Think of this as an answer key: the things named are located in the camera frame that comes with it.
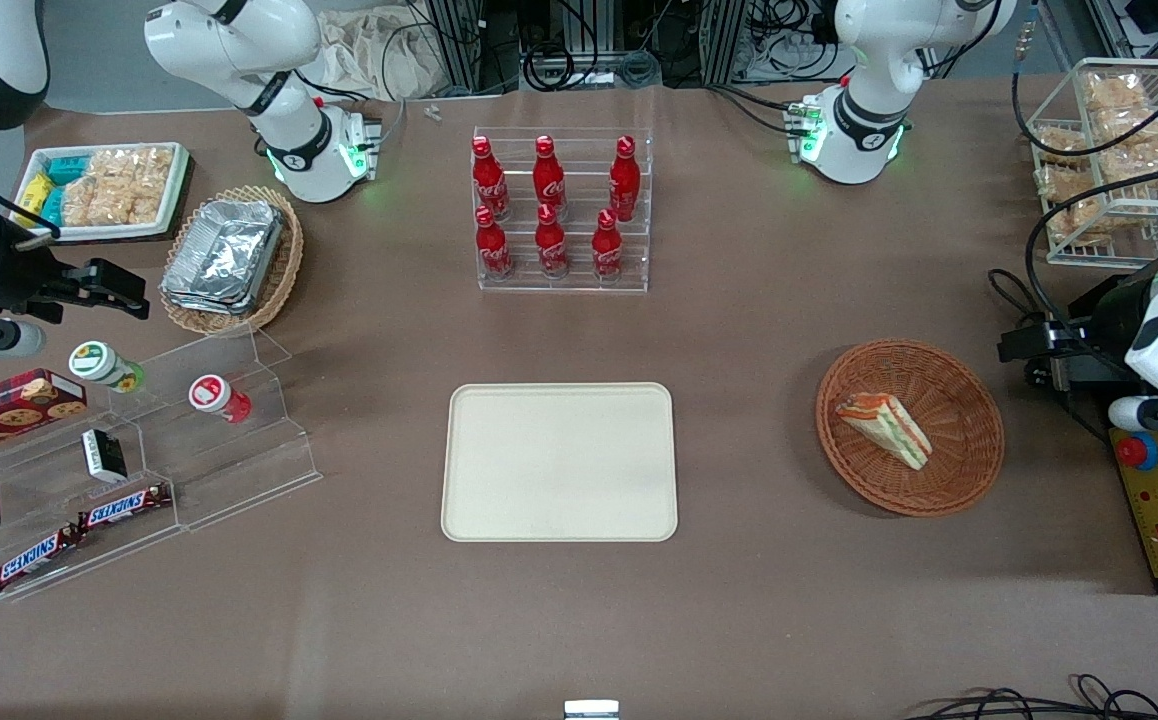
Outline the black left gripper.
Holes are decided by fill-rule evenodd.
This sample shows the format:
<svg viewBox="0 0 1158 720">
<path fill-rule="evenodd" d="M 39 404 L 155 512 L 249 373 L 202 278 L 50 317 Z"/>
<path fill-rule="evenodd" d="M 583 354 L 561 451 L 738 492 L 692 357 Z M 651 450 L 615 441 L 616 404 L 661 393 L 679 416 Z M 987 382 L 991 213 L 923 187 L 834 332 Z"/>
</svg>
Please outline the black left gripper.
<svg viewBox="0 0 1158 720">
<path fill-rule="evenodd" d="M 1041 319 L 1001 335 L 1001 363 L 1028 361 L 1028 384 L 1055 394 L 1095 385 L 1142 389 L 1142 379 L 1129 369 L 1126 355 L 1145 319 L 1151 284 L 1114 274 L 1068 306 L 1073 326 L 1094 354 L 1083 347 L 1073 351 L 1072 332 L 1060 319 Z"/>
</svg>

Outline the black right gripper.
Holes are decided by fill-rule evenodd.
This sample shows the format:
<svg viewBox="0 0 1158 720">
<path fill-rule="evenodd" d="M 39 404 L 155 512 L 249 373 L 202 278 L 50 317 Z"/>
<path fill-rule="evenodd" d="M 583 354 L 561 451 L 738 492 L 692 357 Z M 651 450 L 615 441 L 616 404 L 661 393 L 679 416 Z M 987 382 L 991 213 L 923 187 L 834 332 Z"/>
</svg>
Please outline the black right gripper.
<svg viewBox="0 0 1158 720">
<path fill-rule="evenodd" d="M 85 265 L 85 291 L 71 275 L 75 266 L 54 258 L 53 243 L 50 234 L 0 232 L 0 314 L 27 314 L 58 324 L 63 311 L 54 307 L 75 304 L 125 313 L 140 322 L 149 318 L 142 277 L 94 258 Z"/>
</svg>

